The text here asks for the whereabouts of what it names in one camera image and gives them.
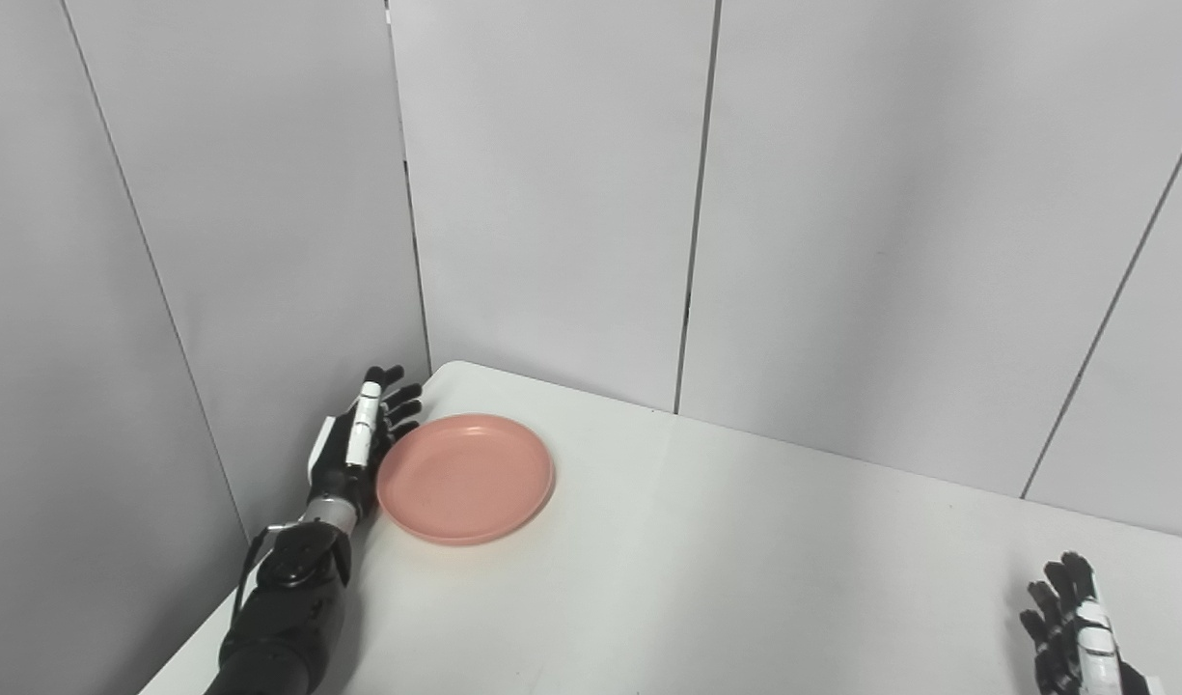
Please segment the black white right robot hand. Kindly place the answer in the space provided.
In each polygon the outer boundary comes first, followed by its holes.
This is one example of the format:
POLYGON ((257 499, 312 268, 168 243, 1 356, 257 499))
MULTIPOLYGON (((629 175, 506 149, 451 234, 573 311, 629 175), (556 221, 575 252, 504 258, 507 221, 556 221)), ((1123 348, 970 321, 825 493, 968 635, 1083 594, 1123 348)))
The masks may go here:
POLYGON ((1030 582, 1035 608, 1019 612, 1034 643, 1034 677, 1041 694, 1164 694, 1160 678, 1121 655, 1113 621, 1100 599, 1095 567, 1066 551, 1030 582))

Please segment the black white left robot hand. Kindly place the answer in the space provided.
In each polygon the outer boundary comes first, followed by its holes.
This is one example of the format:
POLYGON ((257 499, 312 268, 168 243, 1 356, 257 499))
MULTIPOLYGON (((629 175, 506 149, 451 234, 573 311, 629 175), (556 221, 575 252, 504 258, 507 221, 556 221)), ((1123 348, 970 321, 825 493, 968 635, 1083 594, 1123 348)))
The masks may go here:
POLYGON ((322 423, 309 456, 304 522, 352 534, 377 506, 379 465, 418 427, 423 384, 402 383, 405 370, 371 366, 348 409, 322 423))

